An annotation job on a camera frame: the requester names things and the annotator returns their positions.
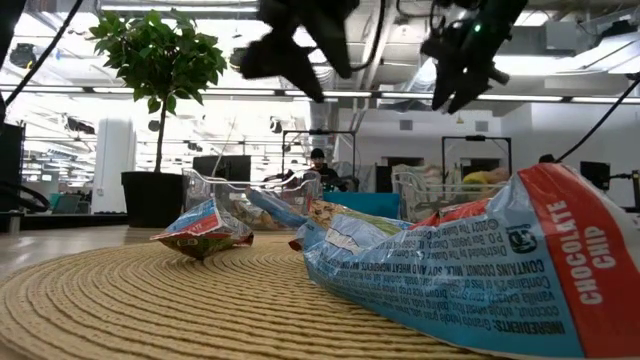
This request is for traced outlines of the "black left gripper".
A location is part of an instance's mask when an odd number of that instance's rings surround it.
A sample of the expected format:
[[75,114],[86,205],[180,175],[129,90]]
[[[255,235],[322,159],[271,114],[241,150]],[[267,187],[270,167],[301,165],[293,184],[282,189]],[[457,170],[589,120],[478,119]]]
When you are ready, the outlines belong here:
[[[305,26],[337,74],[350,78],[345,20],[359,5],[359,0],[260,0],[259,19],[272,28]],[[251,42],[240,73],[245,79],[284,77],[316,103],[325,100],[307,52],[290,37],[267,34]]]

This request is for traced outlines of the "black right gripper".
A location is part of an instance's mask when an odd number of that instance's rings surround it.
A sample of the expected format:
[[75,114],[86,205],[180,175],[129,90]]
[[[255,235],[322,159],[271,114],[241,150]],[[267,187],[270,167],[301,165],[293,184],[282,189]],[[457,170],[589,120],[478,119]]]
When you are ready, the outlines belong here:
[[509,82],[510,76],[495,67],[493,58],[512,39],[512,28],[527,4],[527,0],[431,2],[431,33],[422,53],[436,67],[433,110],[450,100],[447,113],[454,114],[488,90],[488,78]]

